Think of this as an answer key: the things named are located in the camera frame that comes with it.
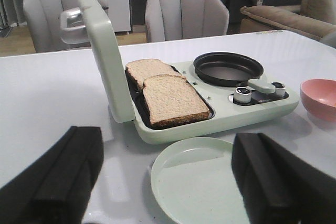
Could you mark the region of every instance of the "table surface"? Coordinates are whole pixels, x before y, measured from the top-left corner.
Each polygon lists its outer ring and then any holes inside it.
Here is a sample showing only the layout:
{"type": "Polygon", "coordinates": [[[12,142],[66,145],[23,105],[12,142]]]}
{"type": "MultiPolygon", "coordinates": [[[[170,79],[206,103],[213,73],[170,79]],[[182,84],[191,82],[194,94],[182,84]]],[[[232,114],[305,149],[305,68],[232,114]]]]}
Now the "table surface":
{"type": "MultiPolygon", "coordinates": [[[[336,79],[336,49],[274,31],[121,46],[123,63],[159,58],[192,61],[211,51],[258,60],[266,73],[299,93],[301,82],[336,79]]],[[[157,205],[150,167],[168,146],[143,142],[132,122],[110,119],[91,49],[0,58],[0,187],[49,149],[71,125],[99,126],[104,164],[83,221],[173,223],[157,205]]],[[[290,114],[210,137],[233,142],[237,132],[263,132],[305,161],[336,177],[336,124],[307,113],[301,102],[290,114]]]]}

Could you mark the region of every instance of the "wooden floor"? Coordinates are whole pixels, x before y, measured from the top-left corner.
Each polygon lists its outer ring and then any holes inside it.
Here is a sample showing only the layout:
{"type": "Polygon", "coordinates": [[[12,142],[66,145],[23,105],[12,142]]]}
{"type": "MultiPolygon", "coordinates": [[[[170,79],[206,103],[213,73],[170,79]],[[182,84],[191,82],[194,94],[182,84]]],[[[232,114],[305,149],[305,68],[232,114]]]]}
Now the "wooden floor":
{"type": "MultiPolygon", "coordinates": [[[[146,43],[145,33],[117,33],[118,45],[146,43]]],[[[10,34],[0,38],[0,57],[34,54],[35,48],[27,26],[13,27],[10,34]]]]}

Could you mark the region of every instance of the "frying pan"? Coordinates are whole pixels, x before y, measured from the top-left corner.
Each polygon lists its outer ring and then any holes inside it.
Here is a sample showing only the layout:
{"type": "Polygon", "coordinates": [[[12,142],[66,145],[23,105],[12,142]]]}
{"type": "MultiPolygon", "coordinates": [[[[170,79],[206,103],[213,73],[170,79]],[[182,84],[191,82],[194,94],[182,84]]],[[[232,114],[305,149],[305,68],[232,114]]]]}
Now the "frying pan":
{"type": "Polygon", "coordinates": [[[205,82],[224,87],[247,86],[249,79],[259,79],[262,65],[249,57],[232,52],[209,52],[194,60],[195,72],[205,82]]]}

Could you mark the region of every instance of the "pink bowl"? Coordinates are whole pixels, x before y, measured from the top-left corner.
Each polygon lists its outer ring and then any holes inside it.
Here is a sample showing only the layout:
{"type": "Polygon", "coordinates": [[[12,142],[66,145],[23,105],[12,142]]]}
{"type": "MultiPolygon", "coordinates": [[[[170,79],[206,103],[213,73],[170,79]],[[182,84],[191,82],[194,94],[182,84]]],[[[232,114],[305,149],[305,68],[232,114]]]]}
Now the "pink bowl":
{"type": "Polygon", "coordinates": [[[303,106],[317,118],[336,122],[336,81],[311,79],[301,84],[303,106]]]}

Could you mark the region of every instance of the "whole wheat bread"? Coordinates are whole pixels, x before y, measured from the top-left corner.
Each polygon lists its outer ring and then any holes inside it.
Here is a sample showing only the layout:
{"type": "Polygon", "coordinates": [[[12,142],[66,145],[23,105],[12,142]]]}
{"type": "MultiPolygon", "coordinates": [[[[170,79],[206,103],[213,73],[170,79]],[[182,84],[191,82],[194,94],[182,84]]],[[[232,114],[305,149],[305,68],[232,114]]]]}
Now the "whole wheat bread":
{"type": "Polygon", "coordinates": [[[158,74],[182,76],[174,71],[170,65],[158,59],[141,59],[129,62],[126,64],[126,72],[139,90],[143,89],[143,81],[150,76],[158,74]]]}
{"type": "Polygon", "coordinates": [[[152,126],[174,126],[210,116],[207,105],[183,76],[148,77],[144,81],[143,95],[152,126]]]}

